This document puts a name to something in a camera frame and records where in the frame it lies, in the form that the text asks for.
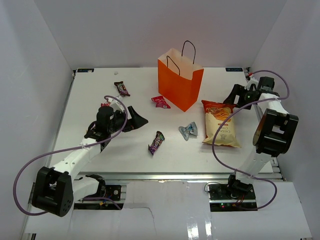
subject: shopping bag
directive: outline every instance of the shopping bag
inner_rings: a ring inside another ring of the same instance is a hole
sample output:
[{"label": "shopping bag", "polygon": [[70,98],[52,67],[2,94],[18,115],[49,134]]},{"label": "shopping bag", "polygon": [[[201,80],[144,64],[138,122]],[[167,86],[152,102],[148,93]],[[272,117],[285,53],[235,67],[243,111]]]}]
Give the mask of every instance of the shopping bag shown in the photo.
[{"label": "shopping bag", "polygon": [[187,111],[197,100],[204,68],[195,63],[196,47],[193,61],[184,56],[185,41],[182,51],[171,48],[158,58],[159,93],[180,108]]}]

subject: white wall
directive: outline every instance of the white wall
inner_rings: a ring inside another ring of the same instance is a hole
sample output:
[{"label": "white wall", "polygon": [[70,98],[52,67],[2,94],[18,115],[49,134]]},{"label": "white wall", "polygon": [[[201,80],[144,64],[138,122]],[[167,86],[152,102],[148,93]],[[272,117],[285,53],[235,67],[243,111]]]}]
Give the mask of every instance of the white wall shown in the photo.
[{"label": "white wall", "polygon": [[[282,75],[291,95],[284,107],[299,123],[288,153],[279,156],[293,181],[313,239],[320,239],[320,1],[288,0],[253,64]],[[282,83],[276,85],[285,94]]]},{"label": "white wall", "polygon": [[[145,67],[185,40],[205,67],[250,66],[286,0],[35,0],[65,59]],[[187,55],[193,53],[187,48]]]},{"label": "white wall", "polygon": [[[13,182],[31,158],[52,148],[72,71],[32,0],[0,0],[0,239],[18,239],[25,215]],[[40,160],[18,184],[27,206]]]}]

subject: snack bag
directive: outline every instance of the snack bag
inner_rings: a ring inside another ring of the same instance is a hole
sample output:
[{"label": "snack bag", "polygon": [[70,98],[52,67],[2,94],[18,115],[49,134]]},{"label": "snack bag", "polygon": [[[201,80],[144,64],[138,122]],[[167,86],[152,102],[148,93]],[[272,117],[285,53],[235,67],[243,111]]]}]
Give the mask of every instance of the snack bag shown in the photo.
[{"label": "snack bag", "polygon": [[[213,101],[202,100],[205,112],[205,133],[206,139],[203,143],[212,144],[213,138],[221,123],[233,113],[236,105],[217,103]],[[220,129],[216,139],[215,145],[226,145],[236,148],[241,148],[236,139],[236,130],[234,118],[230,118]]]}]

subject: red candy packet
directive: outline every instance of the red candy packet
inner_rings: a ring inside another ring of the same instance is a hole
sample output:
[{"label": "red candy packet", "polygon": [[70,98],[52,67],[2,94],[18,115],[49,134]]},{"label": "red candy packet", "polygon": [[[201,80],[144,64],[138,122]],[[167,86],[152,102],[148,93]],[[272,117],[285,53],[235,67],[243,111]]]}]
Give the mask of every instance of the red candy packet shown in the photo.
[{"label": "red candy packet", "polygon": [[170,109],[171,107],[166,103],[163,96],[156,96],[151,98],[152,102],[155,103],[156,108]]}]

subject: tabletop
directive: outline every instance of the tabletop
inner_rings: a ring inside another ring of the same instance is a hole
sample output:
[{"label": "tabletop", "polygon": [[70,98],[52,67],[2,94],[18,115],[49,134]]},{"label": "tabletop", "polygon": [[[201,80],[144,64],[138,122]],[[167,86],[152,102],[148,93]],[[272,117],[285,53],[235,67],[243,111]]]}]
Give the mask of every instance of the tabletop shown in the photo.
[{"label": "tabletop", "polygon": [[[234,84],[246,84],[243,72],[226,72],[222,67],[204,68],[197,102],[186,112],[167,100],[171,109],[156,108],[151,98],[158,93],[158,69],[156,67],[95,68],[93,72],[77,72],[69,95],[55,150],[78,146],[96,114],[105,95],[117,96],[114,82],[123,81],[131,96],[123,103],[149,123],[143,127],[123,132],[88,163],[83,172],[95,173],[231,173],[213,156],[206,138],[205,113],[201,100],[223,102]],[[236,138],[241,148],[216,146],[218,157],[226,164],[238,168],[253,149],[253,136],[258,126],[254,108],[242,110],[234,116]],[[195,122],[198,136],[185,141],[178,130]],[[148,151],[161,131],[165,140],[152,156]],[[50,166],[61,161],[69,152],[52,156]],[[261,173],[272,173],[270,163]]]}]

